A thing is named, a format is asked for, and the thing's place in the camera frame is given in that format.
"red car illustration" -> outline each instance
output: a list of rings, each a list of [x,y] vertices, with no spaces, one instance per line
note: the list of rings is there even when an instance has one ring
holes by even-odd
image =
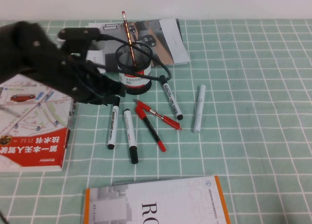
[[[35,99],[36,95],[34,94],[17,94],[11,96],[11,101],[23,102],[31,99]]]

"red book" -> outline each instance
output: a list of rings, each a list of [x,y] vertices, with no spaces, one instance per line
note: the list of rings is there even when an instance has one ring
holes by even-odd
[[[62,170],[74,102],[22,75],[0,84],[0,171]]]

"black cap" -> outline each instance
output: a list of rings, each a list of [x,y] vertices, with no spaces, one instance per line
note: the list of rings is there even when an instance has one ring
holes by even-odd
[[[109,145],[107,145],[107,148],[108,148],[108,149],[114,149],[114,148],[115,148],[115,145],[109,144]]]
[[[182,115],[182,114],[179,114],[176,118],[177,118],[178,120],[182,120],[182,119],[183,119],[183,115]]]
[[[137,147],[136,146],[131,146],[129,148],[129,151],[130,151],[131,163],[132,164],[137,164],[138,163]]]
[[[159,79],[160,79],[160,82],[161,82],[162,85],[164,85],[165,83],[167,83],[167,79],[166,79],[166,77],[165,77],[164,75],[161,75],[161,76],[159,77]]]
[[[113,103],[114,106],[119,106],[120,103],[120,97],[119,96],[115,96],[115,101]]]

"map book cover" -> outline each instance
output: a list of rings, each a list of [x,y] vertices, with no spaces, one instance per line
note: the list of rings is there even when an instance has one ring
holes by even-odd
[[[86,190],[84,224],[230,224],[218,176]]]
[[[0,84],[0,171],[61,170],[72,98],[17,75]]]

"red pen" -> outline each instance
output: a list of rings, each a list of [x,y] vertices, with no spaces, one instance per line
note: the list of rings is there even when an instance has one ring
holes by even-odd
[[[168,125],[170,125],[171,127],[177,129],[177,130],[182,130],[182,128],[180,127],[180,124],[172,119],[170,119],[169,117],[165,116],[165,115],[161,115],[159,114],[157,111],[153,110],[151,107],[149,107],[148,105],[144,104],[143,102],[133,99],[139,106],[141,106],[145,111],[148,111],[154,115],[156,115],[157,117],[161,118],[162,121],[164,121],[165,123],[167,123]]]
[[[160,150],[165,152],[166,148],[165,148],[164,144],[162,143],[161,139],[157,135],[155,129],[153,128],[151,122],[148,120],[148,118],[147,118],[147,116],[146,116],[146,114],[145,114],[145,112],[144,112],[144,110],[142,109],[141,106],[139,106],[139,105],[136,106],[136,113],[139,116],[139,118],[142,119],[145,122],[147,128],[150,130],[152,136],[156,140]]]

